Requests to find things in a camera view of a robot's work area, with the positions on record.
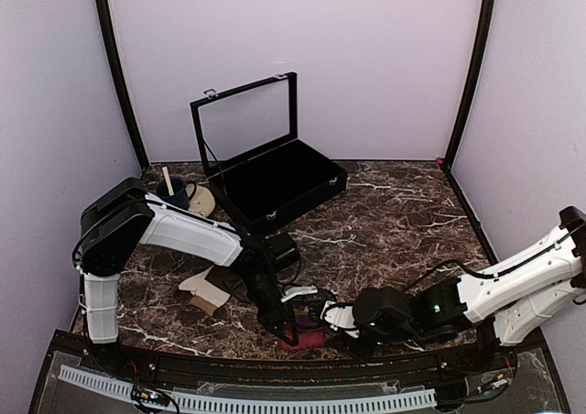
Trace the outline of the magenta purple sock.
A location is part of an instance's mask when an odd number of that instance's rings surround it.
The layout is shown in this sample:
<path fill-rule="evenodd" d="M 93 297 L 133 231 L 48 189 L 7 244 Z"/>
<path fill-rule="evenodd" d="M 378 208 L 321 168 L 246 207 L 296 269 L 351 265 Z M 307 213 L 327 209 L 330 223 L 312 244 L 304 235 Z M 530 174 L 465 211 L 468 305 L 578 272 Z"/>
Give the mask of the magenta purple sock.
<path fill-rule="evenodd" d="M 291 346 L 285 341 L 280 341 L 280 346 L 286 351 L 308 350 L 321 348 L 325 341 L 324 327 L 313 322 L 307 313 L 296 314 L 296 324 L 298 329 L 298 344 Z"/>

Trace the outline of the cream brown sock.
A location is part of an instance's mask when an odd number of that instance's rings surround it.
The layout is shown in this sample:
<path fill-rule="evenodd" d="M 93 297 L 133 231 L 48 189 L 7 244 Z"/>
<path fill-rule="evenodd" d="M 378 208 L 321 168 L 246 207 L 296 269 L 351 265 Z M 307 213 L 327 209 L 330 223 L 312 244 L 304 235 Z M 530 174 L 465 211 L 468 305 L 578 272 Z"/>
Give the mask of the cream brown sock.
<path fill-rule="evenodd" d="M 233 295 L 233 289 L 241 284 L 232 270 L 212 266 L 179 284 L 179 291 L 189 292 L 189 303 L 212 316 Z"/>

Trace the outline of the black display box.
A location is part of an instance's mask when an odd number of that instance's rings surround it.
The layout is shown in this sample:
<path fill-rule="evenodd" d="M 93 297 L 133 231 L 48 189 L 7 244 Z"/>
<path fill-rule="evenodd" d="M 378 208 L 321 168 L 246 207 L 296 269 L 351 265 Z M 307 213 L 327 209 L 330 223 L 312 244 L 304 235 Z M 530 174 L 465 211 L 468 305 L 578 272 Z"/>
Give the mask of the black display box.
<path fill-rule="evenodd" d="M 230 219 L 268 235 L 345 191 L 347 172 L 298 136 L 298 76 L 190 103 L 204 173 Z"/>

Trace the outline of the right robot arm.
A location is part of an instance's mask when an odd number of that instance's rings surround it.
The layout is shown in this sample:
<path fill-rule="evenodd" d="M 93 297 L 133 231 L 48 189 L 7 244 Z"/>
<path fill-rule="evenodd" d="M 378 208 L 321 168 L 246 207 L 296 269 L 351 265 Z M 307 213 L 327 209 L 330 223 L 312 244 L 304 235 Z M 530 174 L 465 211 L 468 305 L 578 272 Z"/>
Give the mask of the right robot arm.
<path fill-rule="evenodd" d="M 465 270 L 416 296 L 392 287 L 363 289 L 341 303 L 312 287 L 303 298 L 312 321 L 336 332 L 355 354 L 382 345 L 446 343 L 476 328 L 480 342 L 467 353 L 477 372 L 565 306 L 585 294 L 585 214 L 563 209 L 560 223 L 527 249 L 475 272 Z"/>

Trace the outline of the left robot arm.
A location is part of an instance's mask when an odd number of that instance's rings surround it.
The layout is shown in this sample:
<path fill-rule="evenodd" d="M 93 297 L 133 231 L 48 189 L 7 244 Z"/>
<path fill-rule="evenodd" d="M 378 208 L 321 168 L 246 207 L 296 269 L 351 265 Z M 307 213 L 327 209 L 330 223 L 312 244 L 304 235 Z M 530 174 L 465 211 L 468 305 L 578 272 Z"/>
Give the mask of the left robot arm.
<path fill-rule="evenodd" d="M 92 356 L 110 374 L 129 366 L 119 346 L 118 282 L 138 247 L 156 247 L 206 260 L 234 273 L 257 310 L 258 323 L 284 343 L 298 344 L 294 311 L 283 296 L 277 271 L 298 260 L 288 234 L 253 234 L 241 226 L 197 216 L 127 178 L 81 214 L 81 236 L 71 263 L 82 277 L 81 306 Z"/>

